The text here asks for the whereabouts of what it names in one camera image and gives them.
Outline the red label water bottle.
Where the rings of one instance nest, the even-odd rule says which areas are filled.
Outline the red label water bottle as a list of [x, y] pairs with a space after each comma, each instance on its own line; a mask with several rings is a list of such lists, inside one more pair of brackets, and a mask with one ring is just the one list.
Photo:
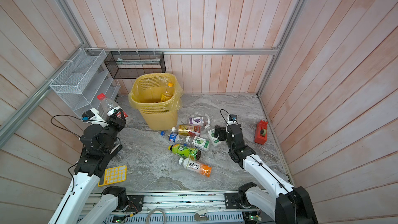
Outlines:
[[101, 107], [108, 117], [116, 114], [116, 116], [120, 119], [122, 119], [123, 117], [125, 119], [128, 118], [127, 113], [119, 106], [119, 104], [116, 103], [114, 100], [107, 98], [105, 94], [99, 94], [97, 96], [97, 99], [100, 101]]

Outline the yellow label tea bottle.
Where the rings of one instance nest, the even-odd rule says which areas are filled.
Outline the yellow label tea bottle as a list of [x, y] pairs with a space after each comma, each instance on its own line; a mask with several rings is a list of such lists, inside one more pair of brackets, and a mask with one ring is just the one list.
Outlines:
[[161, 94], [161, 102], [166, 102], [170, 100], [174, 95], [174, 84], [168, 83], [165, 87], [163, 93]]

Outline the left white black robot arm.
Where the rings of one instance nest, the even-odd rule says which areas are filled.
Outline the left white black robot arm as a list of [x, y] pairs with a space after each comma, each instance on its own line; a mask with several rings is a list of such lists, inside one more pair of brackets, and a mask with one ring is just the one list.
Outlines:
[[51, 224], [102, 224], [112, 212], [125, 212], [130, 207], [126, 189], [110, 186], [104, 189], [94, 208], [82, 220], [78, 219], [93, 189], [105, 176], [109, 162], [122, 149], [118, 133], [126, 125], [120, 107], [107, 113], [106, 119], [93, 108], [83, 113], [82, 120], [90, 125], [79, 138], [83, 145], [81, 156], [72, 166], [72, 181], [50, 219]]

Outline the yellow plastic bin liner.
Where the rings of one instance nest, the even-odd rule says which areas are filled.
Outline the yellow plastic bin liner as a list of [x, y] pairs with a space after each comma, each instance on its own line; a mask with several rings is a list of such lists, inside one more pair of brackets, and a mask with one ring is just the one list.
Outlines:
[[[161, 102], [161, 94], [168, 83], [174, 84], [174, 95], [170, 100]], [[144, 114], [166, 114], [182, 107], [182, 95], [183, 89], [175, 75], [145, 74], [135, 80], [129, 93], [129, 103], [132, 108]]]

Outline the lime label bottle right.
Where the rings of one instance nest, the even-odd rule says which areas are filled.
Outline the lime label bottle right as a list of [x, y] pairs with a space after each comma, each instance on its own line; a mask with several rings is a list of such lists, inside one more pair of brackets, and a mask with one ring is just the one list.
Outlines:
[[214, 127], [212, 127], [210, 124], [207, 124], [205, 126], [205, 130], [206, 130], [206, 133], [208, 134], [208, 137], [209, 137], [211, 143], [215, 147], [221, 145], [221, 142], [218, 140], [218, 138], [215, 137], [215, 128]]

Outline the lime label bottle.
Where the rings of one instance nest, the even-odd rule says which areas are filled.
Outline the lime label bottle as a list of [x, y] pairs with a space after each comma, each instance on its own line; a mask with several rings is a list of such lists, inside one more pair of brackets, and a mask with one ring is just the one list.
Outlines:
[[210, 124], [207, 124], [205, 126], [205, 130], [206, 130], [206, 133], [208, 134], [208, 137], [209, 137], [211, 143], [215, 147], [221, 145], [221, 142], [218, 140], [218, 138], [215, 137], [215, 128], [214, 127], [212, 127]]
[[199, 136], [187, 136], [186, 144], [202, 151], [208, 151], [210, 148], [210, 141]]

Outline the lime label bottle left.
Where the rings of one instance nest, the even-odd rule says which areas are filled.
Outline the lime label bottle left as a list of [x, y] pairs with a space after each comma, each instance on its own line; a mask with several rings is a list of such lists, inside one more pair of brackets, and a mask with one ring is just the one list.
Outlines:
[[208, 151], [210, 148], [210, 141], [199, 136], [187, 136], [186, 144], [202, 151]]

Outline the purple grape juice bottle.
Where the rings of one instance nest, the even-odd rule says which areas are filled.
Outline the purple grape juice bottle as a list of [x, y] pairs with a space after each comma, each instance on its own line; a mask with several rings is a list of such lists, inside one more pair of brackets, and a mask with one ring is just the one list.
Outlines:
[[198, 126], [206, 126], [208, 124], [211, 124], [211, 120], [208, 117], [191, 117], [189, 118], [189, 125], [198, 125]]

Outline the gold red energy drink bottle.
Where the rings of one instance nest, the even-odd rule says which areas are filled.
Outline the gold red energy drink bottle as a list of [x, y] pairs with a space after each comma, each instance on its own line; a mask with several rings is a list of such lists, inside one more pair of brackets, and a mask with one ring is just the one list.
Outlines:
[[179, 125], [172, 127], [172, 131], [185, 136], [200, 136], [201, 127], [199, 125]]

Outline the green label tea bottle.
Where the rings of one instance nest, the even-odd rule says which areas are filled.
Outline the green label tea bottle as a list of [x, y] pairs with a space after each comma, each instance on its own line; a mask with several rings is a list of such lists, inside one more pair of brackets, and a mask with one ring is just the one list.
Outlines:
[[169, 146], [169, 150], [175, 155], [178, 155], [183, 158], [189, 158], [194, 161], [199, 160], [202, 155], [199, 149], [191, 148], [180, 144]]

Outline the orange juice bottle white cap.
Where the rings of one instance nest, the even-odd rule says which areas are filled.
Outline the orange juice bottle white cap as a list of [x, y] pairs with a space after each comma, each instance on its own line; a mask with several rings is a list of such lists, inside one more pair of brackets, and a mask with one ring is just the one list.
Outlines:
[[211, 175], [212, 167], [189, 158], [180, 158], [178, 164], [189, 171], [196, 172], [206, 177], [210, 177]]

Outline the blue label pepsi bottle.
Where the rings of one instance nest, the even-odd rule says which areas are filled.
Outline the blue label pepsi bottle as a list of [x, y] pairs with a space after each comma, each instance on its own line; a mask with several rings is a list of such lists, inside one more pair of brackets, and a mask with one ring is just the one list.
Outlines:
[[187, 136], [185, 135], [178, 134], [173, 131], [161, 131], [160, 135], [164, 137], [167, 141], [181, 145], [188, 145]]

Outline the yellow calculator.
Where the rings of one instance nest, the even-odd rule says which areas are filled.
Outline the yellow calculator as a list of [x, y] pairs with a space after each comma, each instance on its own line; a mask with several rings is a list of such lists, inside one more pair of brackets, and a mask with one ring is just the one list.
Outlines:
[[127, 178], [127, 166], [108, 168], [98, 182], [99, 187], [121, 183]]

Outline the grey stapler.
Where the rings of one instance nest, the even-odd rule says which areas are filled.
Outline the grey stapler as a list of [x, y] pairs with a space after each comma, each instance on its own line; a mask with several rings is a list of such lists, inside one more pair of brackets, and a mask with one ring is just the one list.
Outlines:
[[196, 222], [209, 221], [209, 217], [207, 216], [207, 214], [208, 214], [208, 210], [207, 209], [198, 210], [194, 214], [194, 220]]

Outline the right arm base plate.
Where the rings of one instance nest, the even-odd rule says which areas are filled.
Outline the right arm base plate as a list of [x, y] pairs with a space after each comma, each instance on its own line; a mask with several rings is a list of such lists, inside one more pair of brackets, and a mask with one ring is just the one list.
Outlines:
[[243, 193], [232, 192], [224, 194], [224, 201], [226, 209], [251, 209], [256, 208], [255, 206], [248, 203]]

